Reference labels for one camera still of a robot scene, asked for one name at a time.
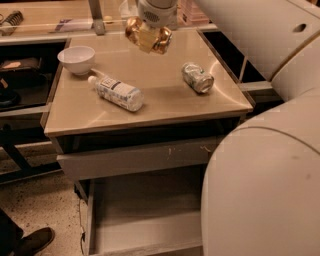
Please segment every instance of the floor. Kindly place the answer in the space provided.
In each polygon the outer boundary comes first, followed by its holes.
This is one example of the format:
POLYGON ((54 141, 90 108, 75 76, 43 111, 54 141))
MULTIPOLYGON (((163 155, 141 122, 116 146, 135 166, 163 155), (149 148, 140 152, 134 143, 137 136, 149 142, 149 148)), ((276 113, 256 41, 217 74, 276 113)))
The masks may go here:
MULTIPOLYGON (((19 148, 31 165, 55 160, 50 143, 19 148)), ((0 173, 18 169, 0 149, 0 173)), ((25 231, 25 235, 50 226, 56 236, 37 256, 80 256, 81 231, 86 229, 87 205, 74 193, 74 185, 60 170, 0 186, 0 207, 25 231)), ((200 256, 199 248, 158 256, 200 256)))

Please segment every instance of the plastic bottle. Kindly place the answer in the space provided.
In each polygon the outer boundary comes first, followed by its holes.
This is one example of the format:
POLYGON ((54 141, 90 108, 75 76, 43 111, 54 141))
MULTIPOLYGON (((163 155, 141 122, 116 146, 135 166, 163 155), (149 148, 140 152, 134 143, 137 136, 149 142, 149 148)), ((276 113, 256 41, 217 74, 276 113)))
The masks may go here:
POLYGON ((213 76, 196 63, 185 63, 181 71, 184 81, 197 93, 206 93, 213 86, 213 76))
POLYGON ((131 112, 138 111, 143 105, 142 92, 131 85, 104 75, 102 78, 90 76, 90 84, 95 86, 98 95, 131 112))

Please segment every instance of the bottle cap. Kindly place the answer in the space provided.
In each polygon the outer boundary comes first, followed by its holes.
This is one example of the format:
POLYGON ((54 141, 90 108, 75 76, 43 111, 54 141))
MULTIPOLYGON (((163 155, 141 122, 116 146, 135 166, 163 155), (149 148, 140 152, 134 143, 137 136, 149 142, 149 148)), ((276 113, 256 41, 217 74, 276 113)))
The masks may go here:
POLYGON ((89 76, 88 82, 89 82, 89 84, 94 85, 97 82, 97 79, 98 79, 98 77, 96 77, 96 76, 89 76))

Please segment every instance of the shoe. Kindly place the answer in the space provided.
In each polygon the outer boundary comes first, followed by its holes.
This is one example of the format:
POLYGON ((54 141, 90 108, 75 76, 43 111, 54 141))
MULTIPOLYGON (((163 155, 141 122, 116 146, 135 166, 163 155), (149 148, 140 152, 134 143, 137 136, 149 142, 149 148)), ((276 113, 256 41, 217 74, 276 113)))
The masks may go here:
POLYGON ((23 237, 14 251, 14 256, 34 256, 52 242, 54 235, 54 230, 46 227, 23 237))

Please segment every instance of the speckled floor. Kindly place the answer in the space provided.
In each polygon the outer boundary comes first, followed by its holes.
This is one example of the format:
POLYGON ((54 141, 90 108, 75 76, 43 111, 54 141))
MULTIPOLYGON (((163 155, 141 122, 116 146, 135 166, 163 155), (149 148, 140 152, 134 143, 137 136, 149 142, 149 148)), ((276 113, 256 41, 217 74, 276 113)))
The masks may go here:
POLYGON ((55 230, 52 244, 37 255, 82 255, 80 216, 85 227, 87 206, 63 172, 1 185, 0 207, 25 235, 47 226, 55 230))

